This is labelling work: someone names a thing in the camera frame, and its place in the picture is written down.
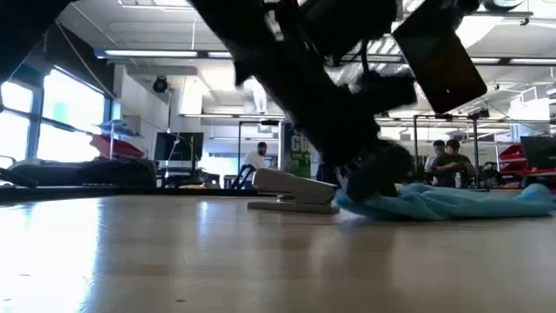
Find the bottle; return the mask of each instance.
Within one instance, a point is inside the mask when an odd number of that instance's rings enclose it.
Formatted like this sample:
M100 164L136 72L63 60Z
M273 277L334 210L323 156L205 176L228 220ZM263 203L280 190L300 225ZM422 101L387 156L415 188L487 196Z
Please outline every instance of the bottle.
M455 188L461 188L461 174L455 173Z

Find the poster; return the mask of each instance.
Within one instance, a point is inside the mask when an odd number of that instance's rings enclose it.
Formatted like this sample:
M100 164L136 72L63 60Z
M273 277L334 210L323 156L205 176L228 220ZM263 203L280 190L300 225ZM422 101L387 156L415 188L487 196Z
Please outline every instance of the poster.
M282 123L280 169L297 177L311 178L311 145L294 130L291 123Z

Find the black shirt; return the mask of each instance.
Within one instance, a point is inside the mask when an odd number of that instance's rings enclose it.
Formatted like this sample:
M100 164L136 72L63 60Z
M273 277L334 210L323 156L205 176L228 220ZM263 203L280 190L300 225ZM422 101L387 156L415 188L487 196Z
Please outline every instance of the black shirt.
M450 170L440 170L435 172L436 179L438 180L438 186L440 187L455 187L455 174L461 170L465 170L465 164L471 164L471 161L469 161L467 156L462 156L460 154L454 156L443 154L434 160L433 169L450 163L457 163L459 166Z

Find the wooden table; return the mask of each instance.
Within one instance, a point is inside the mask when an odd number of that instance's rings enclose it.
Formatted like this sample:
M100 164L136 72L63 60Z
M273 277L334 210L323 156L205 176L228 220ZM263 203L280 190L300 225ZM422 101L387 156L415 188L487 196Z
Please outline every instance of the wooden table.
M369 223L246 199L0 208L0 311L554 312L552 218Z

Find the security camera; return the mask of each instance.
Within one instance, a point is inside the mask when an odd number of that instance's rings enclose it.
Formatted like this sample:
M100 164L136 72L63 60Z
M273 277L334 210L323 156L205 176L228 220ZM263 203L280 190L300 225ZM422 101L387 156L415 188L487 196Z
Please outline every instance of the security camera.
M156 93L164 93L168 90L168 82L166 81L166 77L157 77L155 83L153 83L153 90Z

